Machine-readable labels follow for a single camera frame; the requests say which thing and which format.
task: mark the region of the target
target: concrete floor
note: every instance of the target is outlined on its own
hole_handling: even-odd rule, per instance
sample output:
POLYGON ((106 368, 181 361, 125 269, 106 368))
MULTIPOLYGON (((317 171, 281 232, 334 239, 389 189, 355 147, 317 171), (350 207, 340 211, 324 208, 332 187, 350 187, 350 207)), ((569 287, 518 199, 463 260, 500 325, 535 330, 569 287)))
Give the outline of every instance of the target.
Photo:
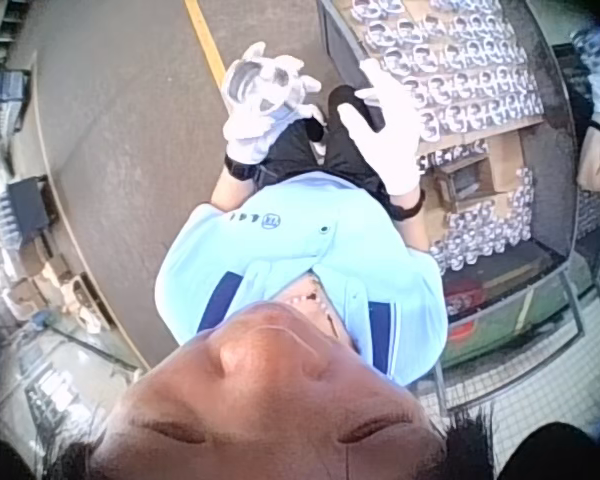
MULTIPOLYGON (((271 53, 303 58, 325 92, 337 84, 314 2, 200 6, 225 64, 265 40, 271 53)), ((184 1, 33 2, 9 67, 30 68, 34 55, 38 111, 27 114, 18 163, 42 173, 44 150, 82 258, 155 365, 176 347, 154 306, 155 277, 191 210, 208 198, 225 146, 226 112, 184 1)), ((59 237, 70 243, 66 228, 59 237)))

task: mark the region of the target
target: embroidered logo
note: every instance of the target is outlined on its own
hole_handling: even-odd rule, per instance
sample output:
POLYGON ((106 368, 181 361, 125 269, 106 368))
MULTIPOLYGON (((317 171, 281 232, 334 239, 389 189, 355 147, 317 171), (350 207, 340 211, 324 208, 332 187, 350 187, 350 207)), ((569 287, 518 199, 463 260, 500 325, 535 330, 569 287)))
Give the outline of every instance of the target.
POLYGON ((265 230, 273 230, 280 226, 280 217, 275 213, 267 213, 262 217, 262 228, 265 230))

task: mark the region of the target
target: light blue shirt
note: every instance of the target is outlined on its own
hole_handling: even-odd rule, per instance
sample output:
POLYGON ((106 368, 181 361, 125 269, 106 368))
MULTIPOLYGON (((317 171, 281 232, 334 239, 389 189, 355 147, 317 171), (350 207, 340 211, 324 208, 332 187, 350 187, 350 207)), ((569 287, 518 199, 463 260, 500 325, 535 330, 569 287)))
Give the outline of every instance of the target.
POLYGON ((436 262, 405 247, 366 191, 324 173, 266 187, 233 212, 197 207, 162 265, 156 305, 183 344, 309 271, 369 365, 400 385, 433 367, 448 328, 436 262))

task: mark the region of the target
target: navy blue stripe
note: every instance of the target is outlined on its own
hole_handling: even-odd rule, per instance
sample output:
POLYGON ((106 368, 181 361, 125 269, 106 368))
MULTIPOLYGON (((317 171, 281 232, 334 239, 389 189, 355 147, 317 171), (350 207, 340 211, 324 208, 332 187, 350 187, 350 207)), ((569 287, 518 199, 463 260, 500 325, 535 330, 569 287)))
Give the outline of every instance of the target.
POLYGON ((373 344, 373 366, 386 375, 389 371, 391 344, 391 305, 369 302, 369 322, 373 344))
POLYGON ((215 328, 220 324, 229 310, 229 305, 231 305, 233 297, 236 296, 236 292, 238 291, 238 288, 240 288, 242 278, 243 277, 235 273, 225 273, 224 277, 222 277, 218 286, 211 294, 207 308, 202 315, 198 333, 202 330, 215 328))

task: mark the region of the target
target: person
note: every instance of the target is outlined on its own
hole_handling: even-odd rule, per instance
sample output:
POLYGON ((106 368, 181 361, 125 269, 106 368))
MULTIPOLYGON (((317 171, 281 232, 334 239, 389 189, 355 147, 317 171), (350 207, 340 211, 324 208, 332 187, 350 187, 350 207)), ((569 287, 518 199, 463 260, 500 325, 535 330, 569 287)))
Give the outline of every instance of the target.
MULTIPOLYGON (((263 55, 259 43, 244 58, 263 55)), ((386 126, 375 132, 363 100, 337 88, 323 165, 307 137, 315 108, 231 113, 215 190, 156 281, 182 346, 114 408, 88 450, 96 478, 427 478, 444 463, 443 436, 405 388, 448 328, 419 117, 377 61, 361 69, 372 90, 359 96, 377 98, 386 126)))
POLYGON ((572 42, 590 71, 592 95, 589 102, 577 89, 569 88, 576 136, 581 145, 577 182, 583 190, 600 192, 600 27, 574 33, 572 42))

